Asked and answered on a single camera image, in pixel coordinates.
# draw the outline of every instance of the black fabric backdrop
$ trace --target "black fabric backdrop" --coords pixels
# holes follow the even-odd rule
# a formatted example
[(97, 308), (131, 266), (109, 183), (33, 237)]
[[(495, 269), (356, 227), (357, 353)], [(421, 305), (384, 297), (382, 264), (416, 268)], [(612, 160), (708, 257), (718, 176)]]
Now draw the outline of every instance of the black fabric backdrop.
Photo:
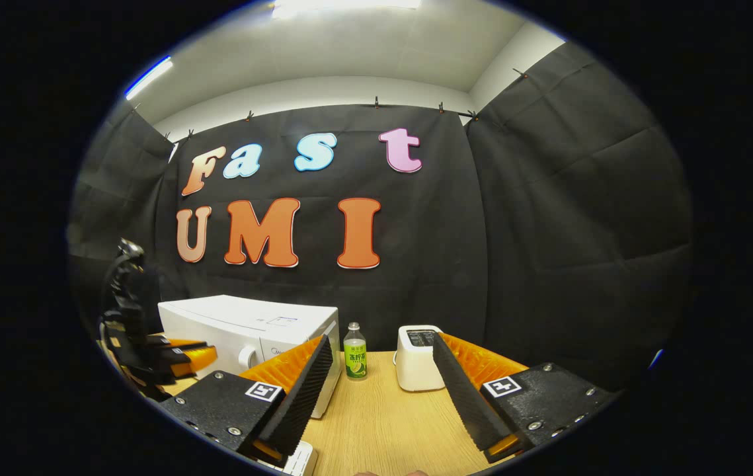
[(153, 249), (153, 217), (159, 181), (173, 144), (122, 100), (92, 138), (82, 162), (67, 227), (71, 289), (83, 322), (93, 332), (104, 274), (120, 238), (147, 253), (147, 274), (129, 283), (147, 310), (150, 332), (161, 332)]
[[(422, 168), (394, 171), (385, 160), (379, 134), (406, 128), (419, 138), (410, 147)], [(297, 142), (309, 134), (334, 133), (334, 159), (322, 171), (294, 168)], [(225, 178), (223, 169), (242, 145), (262, 145), (258, 171), (250, 177)], [(204, 187), (180, 195), (192, 160), (226, 147)], [(226, 207), (249, 200), (262, 220), (277, 198), (297, 198), (294, 217), (295, 268), (271, 268), (259, 260), (232, 265), (230, 216)], [(337, 264), (344, 247), (344, 214), (338, 202), (372, 198), (381, 204), (374, 215), (373, 269), (345, 269)], [(248, 121), (237, 121), (195, 134), (177, 148), (161, 188), (156, 223), (161, 262), (162, 299), (226, 294), (266, 301), (333, 305), (342, 333), (347, 323), (361, 323), (368, 350), (394, 350), (397, 328), (413, 323), (442, 326), (443, 331), (480, 342), (485, 329), (487, 258), (479, 182), (457, 114), (412, 106), (321, 106)], [(210, 206), (206, 252), (199, 262), (177, 254), (176, 212)], [(188, 243), (196, 242), (192, 217)]]
[(488, 240), (484, 343), (619, 389), (686, 297), (681, 163), (645, 105), (579, 46), (526, 73), (466, 125)]

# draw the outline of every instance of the fluorescent light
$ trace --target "fluorescent light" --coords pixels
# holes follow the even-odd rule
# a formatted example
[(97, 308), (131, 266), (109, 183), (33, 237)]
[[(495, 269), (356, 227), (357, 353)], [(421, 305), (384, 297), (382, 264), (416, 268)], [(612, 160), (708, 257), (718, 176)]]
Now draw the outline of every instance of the fluorescent light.
[(278, 0), (273, 6), (273, 18), (291, 18), (297, 13), (319, 9), (416, 9), (419, 6), (420, 0)]
[(171, 63), (170, 56), (159, 61), (159, 63), (156, 63), (156, 66), (153, 66), (147, 73), (144, 73), (144, 76), (141, 76), (141, 79), (138, 79), (138, 81), (126, 91), (126, 100), (133, 99), (135, 94), (140, 93), (140, 91), (146, 88), (148, 84), (153, 82), (153, 79), (161, 76), (162, 73), (170, 69), (171, 66), (173, 66), (173, 63)]

